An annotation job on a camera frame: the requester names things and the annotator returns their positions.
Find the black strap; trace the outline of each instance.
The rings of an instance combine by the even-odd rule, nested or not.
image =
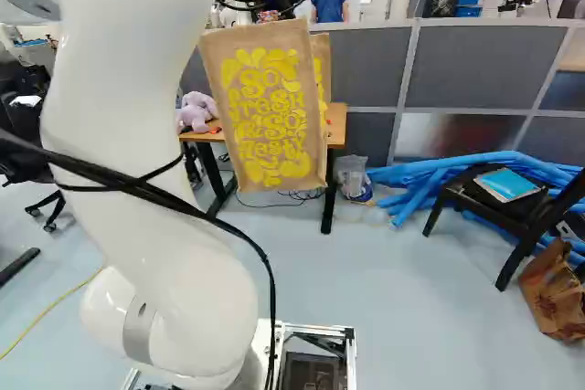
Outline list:
[[[135,178],[131,182],[128,182],[125,184],[113,184],[113,185],[108,186],[108,187],[106,187],[106,186],[70,186],[68,184],[61,184],[59,182],[55,182],[55,184],[57,185],[57,187],[59,189],[63,189],[65,191],[71,191],[71,192],[114,192],[114,191],[120,191],[124,187],[133,186],[133,185],[136,185],[139,183],[145,183],[148,180],[155,178],[156,176],[158,176],[160,174],[164,174],[169,169],[171,169],[174,166],[181,163],[182,160],[183,160],[183,153],[180,153],[180,155],[176,159],[174,159],[173,162],[168,163],[161,168],[155,169],[151,173],[145,174],[142,177]]]

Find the desk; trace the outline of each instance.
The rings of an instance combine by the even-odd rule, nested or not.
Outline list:
[[[346,147],[347,106],[341,102],[332,102],[329,104],[325,117],[331,121],[331,124],[327,125],[327,130],[329,131],[329,136],[327,138],[327,188],[325,189],[325,206],[321,223],[321,232],[329,234],[331,233],[331,224],[333,221],[335,193],[337,192],[337,185],[333,175],[333,164],[335,161],[335,150],[340,150]],[[211,121],[208,125],[212,129],[221,127],[221,121]],[[218,163],[216,162],[216,158],[211,150],[211,143],[222,143],[226,141],[224,132],[221,131],[216,134],[208,132],[204,134],[184,132],[179,135],[179,141],[183,143],[194,142],[197,145],[197,151],[201,158],[201,162],[207,170],[209,182],[216,194],[216,199],[208,209],[207,213],[215,216],[237,186],[235,175],[229,180],[228,184],[225,186],[223,185],[221,175],[219,174]],[[188,146],[185,147],[185,152],[187,162],[192,163],[195,158]]]

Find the paper bag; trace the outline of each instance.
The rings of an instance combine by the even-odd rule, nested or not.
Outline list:
[[[564,342],[585,338],[585,291],[567,263],[570,251],[570,244],[557,238],[520,276],[520,288],[538,328]]]
[[[331,102],[331,45],[329,34],[311,36],[314,75],[317,81],[319,98],[325,103]]]
[[[317,34],[311,36],[311,50],[313,51],[314,79],[319,93],[319,115],[321,116],[321,129],[324,137],[323,155],[327,156],[327,103],[331,102],[331,47],[329,34]],[[322,163],[320,174],[327,172],[327,163]]]
[[[205,34],[199,50],[242,192],[326,185],[326,147],[305,20]]]

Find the black chair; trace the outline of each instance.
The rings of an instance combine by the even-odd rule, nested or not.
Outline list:
[[[16,96],[17,93],[13,90],[4,91],[0,94],[0,128],[40,146],[38,115],[40,114],[39,107],[42,102],[35,108],[11,106],[10,103]],[[41,184],[54,183],[53,175],[47,162],[33,153],[6,153],[0,151],[0,174],[6,176],[7,181],[3,186],[28,181]],[[25,211],[31,216],[41,216],[39,208],[53,202],[57,202],[55,209],[43,226],[43,229],[48,233],[57,230],[55,219],[65,206],[63,194],[60,191],[56,191],[38,203],[25,208]]]
[[[422,232],[425,237],[431,233],[442,209],[448,203],[456,211],[469,210],[518,237],[519,243],[502,267],[495,282],[495,287],[500,291],[506,289],[522,260],[532,254],[540,237],[558,224],[567,211],[585,196],[585,170],[583,170],[571,180],[557,198],[548,195],[548,189],[542,182],[527,177],[533,183],[540,185],[542,190],[509,203],[501,203],[473,179],[480,174],[503,167],[499,163],[477,164],[447,182],[442,187]]]

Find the plush toy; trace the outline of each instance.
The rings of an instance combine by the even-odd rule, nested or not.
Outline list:
[[[206,122],[218,117],[218,106],[213,98],[198,91],[191,91],[181,101],[177,125],[179,131],[191,126],[193,132],[203,133],[210,130]]]

